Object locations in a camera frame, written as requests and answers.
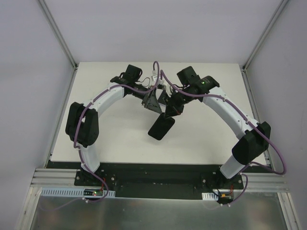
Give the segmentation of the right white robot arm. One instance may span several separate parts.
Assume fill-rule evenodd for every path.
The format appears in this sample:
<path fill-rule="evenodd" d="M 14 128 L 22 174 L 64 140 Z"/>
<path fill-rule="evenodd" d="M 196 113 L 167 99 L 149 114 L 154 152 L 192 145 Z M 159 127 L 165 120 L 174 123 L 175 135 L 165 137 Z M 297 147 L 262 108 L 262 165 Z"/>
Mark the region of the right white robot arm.
<path fill-rule="evenodd" d="M 218 178 L 230 180 L 260 156 L 269 147 L 271 127 L 267 122 L 259 123 L 240 110 L 224 93 L 220 84 L 211 76 L 200 78 L 189 66 L 177 73 L 182 88 L 167 80 L 168 87 L 164 101 L 166 109 L 163 121 L 169 130 L 174 116 L 183 113 L 184 106 L 194 100 L 214 110 L 230 127 L 238 142 L 232 148 L 232 155 L 220 167 Z"/>

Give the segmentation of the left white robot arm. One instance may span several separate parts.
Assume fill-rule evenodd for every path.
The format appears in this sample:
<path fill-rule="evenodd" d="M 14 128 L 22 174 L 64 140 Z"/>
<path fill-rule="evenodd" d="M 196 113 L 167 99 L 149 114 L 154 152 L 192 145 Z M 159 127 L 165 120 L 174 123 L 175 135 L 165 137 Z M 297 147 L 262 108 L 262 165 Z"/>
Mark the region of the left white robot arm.
<path fill-rule="evenodd" d="M 74 102 L 70 105 L 65 133 L 78 150 L 81 168 L 94 173 L 100 166 L 95 142 L 99 136 L 99 117 L 115 102 L 127 95 L 141 99 L 142 106 L 148 110 L 162 113 L 156 98 L 156 89 L 162 85 L 160 68 L 157 61 L 153 63 L 153 71 L 149 86 L 139 84 L 142 69 L 129 64 L 125 72 L 110 80 L 107 88 L 95 98 L 85 102 Z"/>

